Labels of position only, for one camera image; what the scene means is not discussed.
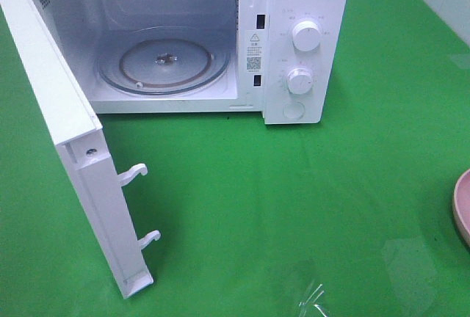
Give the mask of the round door release button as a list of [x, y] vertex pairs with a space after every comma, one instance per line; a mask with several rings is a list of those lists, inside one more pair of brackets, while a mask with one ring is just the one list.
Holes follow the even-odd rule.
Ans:
[[287, 119], [300, 119], [305, 113], [305, 107], [301, 102], [294, 101], [288, 103], [283, 108], [283, 115]]

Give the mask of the white microwave knob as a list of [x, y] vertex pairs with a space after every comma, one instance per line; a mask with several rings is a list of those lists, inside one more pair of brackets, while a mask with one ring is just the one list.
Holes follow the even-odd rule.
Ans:
[[319, 46], [321, 40], [320, 26], [312, 19], [302, 20], [292, 28], [292, 42], [298, 51], [313, 51]]
[[313, 87], [314, 77], [313, 73], [307, 68], [295, 68], [289, 72], [286, 81], [290, 93], [303, 95]]

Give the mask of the white microwave door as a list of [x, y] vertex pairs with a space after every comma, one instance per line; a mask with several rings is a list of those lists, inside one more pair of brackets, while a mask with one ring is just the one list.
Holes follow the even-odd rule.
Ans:
[[124, 298], [153, 283], [142, 250], [157, 230], [137, 238], [122, 188], [143, 164], [119, 174], [102, 125], [46, 23], [38, 0], [1, 0], [1, 9], [60, 160]]

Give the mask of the pink round plate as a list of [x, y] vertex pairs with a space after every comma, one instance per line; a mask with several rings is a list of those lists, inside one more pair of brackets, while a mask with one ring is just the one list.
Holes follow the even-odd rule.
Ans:
[[452, 212], [458, 231], [466, 242], [470, 244], [469, 219], [470, 219], [470, 193], [469, 174], [467, 169], [457, 180], [453, 192]]

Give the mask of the white warning label sticker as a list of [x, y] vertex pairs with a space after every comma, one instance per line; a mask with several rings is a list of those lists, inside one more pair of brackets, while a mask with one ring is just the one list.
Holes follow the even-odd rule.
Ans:
[[263, 68], [264, 33], [260, 29], [245, 32], [245, 68], [249, 73], [259, 73]]

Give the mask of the white microwave oven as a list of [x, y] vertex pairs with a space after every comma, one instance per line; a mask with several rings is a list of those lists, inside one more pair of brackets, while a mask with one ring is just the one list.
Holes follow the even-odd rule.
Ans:
[[346, 0], [1, 0], [37, 99], [317, 123]]

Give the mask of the clear tape patch on table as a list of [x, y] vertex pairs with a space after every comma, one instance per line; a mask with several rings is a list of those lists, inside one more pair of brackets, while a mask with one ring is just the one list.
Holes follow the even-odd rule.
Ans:
[[325, 290], [323, 284], [311, 282], [305, 290], [303, 298], [298, 303], [298, 317], [321, 316], [328, 317], [328, 312], [322, 306], [321, 298]]

